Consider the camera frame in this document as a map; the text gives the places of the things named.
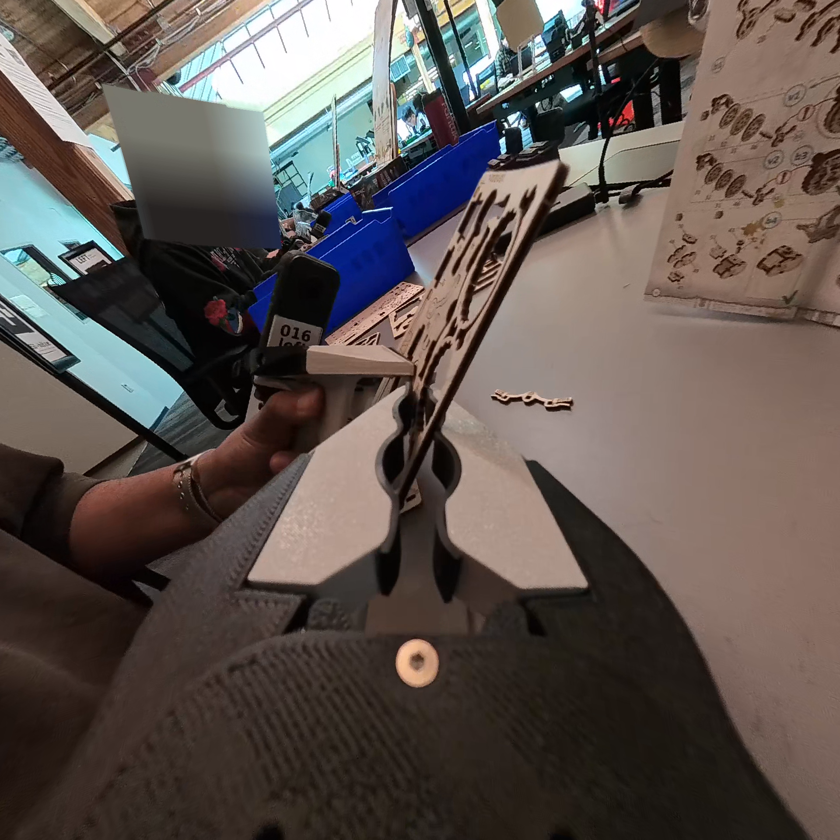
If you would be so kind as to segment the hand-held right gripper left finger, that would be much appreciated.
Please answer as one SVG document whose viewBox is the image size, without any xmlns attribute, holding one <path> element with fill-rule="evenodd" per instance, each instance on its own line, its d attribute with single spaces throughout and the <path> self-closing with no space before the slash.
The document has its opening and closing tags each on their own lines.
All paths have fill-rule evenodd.
<svg viewBox="0 0 840 840">
<path fill-rule="evenodd" d="M 248 599 L 325 598 L 353 612 L 394 594 L 401 502 L 385 466 L 392 444 L 403 456 L 407 391 L 396 389 L 303 458 L 245 578 Z"/>
</svg>

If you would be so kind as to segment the long curvy wooden part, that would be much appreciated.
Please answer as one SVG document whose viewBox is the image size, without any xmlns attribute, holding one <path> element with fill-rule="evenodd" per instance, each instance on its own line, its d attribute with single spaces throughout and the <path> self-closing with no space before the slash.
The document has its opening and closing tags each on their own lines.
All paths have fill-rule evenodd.
<svg viewBox="0 0 840 840">
<path fill-rule="evenodd" d="M 566 412 L 571 411 L 574 407 L 574 400 L 571 398 L 544 397 L 536 392 L 509 393 L 495 390 L 490 398 L 502 405 L 541 406 L 547 412 Z"/>
</svg>

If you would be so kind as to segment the wooden puzzle sheet gear holes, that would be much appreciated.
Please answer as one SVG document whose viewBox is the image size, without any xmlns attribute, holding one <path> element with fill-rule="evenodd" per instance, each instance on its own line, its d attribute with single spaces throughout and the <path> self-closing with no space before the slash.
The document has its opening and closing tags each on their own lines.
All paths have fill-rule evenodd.
<svg viewBox="0 0 840 840">
<path fill-rule="evenodd" d="M 407 410 L 404 502 L 434 436 L 568 175 L 559 160 L 488 171 L 470 198 L 401 350 L 414 364 Z"/>
</svg>

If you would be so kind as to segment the person's left forearm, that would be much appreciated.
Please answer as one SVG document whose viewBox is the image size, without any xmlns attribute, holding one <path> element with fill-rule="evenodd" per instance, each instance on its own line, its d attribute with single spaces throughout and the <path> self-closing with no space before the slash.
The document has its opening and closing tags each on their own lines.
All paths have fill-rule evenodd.
<svg viewBox="0 0 840 840">
<path fill-rule="evenodd" d="M 126 579 L 222 522 L 193 488 L 195 461 L 100 481 L 66 471 L 57 458 L 2 445 L 3 540 L 15 539 L 90 580 Z"/>
</svg>

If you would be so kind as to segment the grey desk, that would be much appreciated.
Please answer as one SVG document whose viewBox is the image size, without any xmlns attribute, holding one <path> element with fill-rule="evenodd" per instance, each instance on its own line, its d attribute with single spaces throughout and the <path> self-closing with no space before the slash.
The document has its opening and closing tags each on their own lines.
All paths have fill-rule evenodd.
<svg viewBox="0 0 840 840">
<path fill-rule="evenodd" d="M 838 838 L 838 329 L 645 300 L 667 194 L 540 240 L 456 400 L 646 563 L 753 757 Z"/>
</svg>

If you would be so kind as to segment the person's left hand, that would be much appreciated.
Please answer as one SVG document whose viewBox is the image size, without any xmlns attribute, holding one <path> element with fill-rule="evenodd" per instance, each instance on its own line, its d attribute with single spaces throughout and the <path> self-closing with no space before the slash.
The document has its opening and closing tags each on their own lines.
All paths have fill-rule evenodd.
<svg viewBox="0 0 840 840">
<path fill-rule="evenodd" d="M 268 394 L 254 416 L 194 462 L 192 485 L 204 509 L 225 520 L 289 466 L 296 434 L 320 419 L 324 403 L 318 385 Z"/>
</svg>

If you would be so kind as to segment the large blue plastic bin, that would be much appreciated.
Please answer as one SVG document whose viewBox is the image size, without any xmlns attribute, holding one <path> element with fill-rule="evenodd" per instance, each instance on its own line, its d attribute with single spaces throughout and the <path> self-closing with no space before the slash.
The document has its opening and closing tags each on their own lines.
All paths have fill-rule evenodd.
<svg viewBox="0 0 840 840">
<path fill-rule="evenodd" d="M 345 223 L 321 238 L 307 254 L 329 263 L 340 275 L 325 335 L 414 272 L 400 228 L 386 211 L 370 212 L 359 223 Z"/>
</svg>

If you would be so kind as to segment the wooden puzzle sheet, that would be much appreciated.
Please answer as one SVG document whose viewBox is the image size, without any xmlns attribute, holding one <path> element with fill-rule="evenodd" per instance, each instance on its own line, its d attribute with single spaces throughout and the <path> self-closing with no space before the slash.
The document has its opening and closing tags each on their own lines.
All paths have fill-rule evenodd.
<svg viewBox="0 0 840 840">
<path fill-rule="evenodd" d="M 425 292 L 421 285 L 402 281 L 383 296 L 376 299 L 345 324 L 333 330 L 324 340 L 327 345 L 349 344 L 365 335 L 371 329 L 407 303 L 420 298 Z"/>
</svg>

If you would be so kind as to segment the small framed sign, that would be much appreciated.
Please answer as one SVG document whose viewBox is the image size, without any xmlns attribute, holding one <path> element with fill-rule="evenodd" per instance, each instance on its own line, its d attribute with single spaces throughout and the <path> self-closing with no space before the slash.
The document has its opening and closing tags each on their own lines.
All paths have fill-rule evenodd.
<svg viewBox="0 0 840 840">
<path fill-rule="evenodd" d="M 122 255 L 110 255 L 95 241 L 75 243 L 59 255 L 59 260 L 76 273 L 78 277 L 87 277 L 124 260 Z"/>
</svg>

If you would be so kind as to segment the dark red bottle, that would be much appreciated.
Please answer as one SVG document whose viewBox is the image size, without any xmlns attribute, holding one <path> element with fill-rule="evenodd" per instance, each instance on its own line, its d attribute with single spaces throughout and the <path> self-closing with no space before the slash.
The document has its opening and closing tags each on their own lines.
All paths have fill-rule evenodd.
<svg viewBox="0 0 840 840">
<path fill-rule="evenodd" d="M 423 112 L 439 150 L 458 144 L 458 126 L 441 90 L 436 89 L 423 94 Z"/>
</svg>

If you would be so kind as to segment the black desktop gadgets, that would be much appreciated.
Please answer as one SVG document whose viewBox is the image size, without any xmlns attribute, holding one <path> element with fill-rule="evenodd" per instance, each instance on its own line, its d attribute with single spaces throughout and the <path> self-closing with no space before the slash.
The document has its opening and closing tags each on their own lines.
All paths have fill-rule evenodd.
<svg viewBox="0 0 840 840">
<path fill-rule="evenodd" d="M 540 141 L 516 153 L 499 154 L 497 158 L 489 161 L 487 169 L 490 172 L 509 172 L 550 163 L 559 158 L 557 142 Z"/>
</svg>

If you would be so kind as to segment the black framed floor sign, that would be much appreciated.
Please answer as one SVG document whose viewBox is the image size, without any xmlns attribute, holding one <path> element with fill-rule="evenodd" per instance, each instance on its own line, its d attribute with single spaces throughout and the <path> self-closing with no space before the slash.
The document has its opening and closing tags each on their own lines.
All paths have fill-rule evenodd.
<svg viewBox="0 0 840 840">
<path fill-rule="evenodd" d="M 1 296 L 1 339 L 53 375 L 62 375 L 80 362 L 4 296 Z"/>
</svg>

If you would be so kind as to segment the black flat device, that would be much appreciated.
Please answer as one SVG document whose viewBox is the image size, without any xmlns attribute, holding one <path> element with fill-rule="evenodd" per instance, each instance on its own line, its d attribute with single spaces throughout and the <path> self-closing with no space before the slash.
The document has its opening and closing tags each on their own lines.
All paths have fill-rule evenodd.
<svg viewBox="0 0 840 840">
<path fill-rule="evenodd" d="M 595 196 L 587 184 L 564 188 L 554 200 L 544 226 L 561 227 L 588 217 L 595 212 Z"/>
</svg>

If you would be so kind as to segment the illustrated instruction booklet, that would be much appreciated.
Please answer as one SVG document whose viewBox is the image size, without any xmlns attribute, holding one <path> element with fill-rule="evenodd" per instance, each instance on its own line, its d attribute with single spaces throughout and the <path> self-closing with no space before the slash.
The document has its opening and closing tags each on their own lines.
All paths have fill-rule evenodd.
<svg viewBox="0 0 840 840">
<path fill-rule="evenodd" d="M 710 2 L 644 295 L 839 324 L 839 2 Z"/>
</svg>

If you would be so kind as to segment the white wall poster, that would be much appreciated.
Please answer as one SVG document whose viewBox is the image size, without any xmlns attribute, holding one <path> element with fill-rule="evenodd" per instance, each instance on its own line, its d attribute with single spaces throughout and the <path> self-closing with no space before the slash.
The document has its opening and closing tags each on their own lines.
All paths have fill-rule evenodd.
<svg viewBox="0 0 840 840">
<path fill-rule="evenodd" d="M 1 75 L 32 106 L 58 138 L 83 148 L 93 148 L 88 136 L 38 79 L 4 34 L 1 34 Z"/>
</svg>

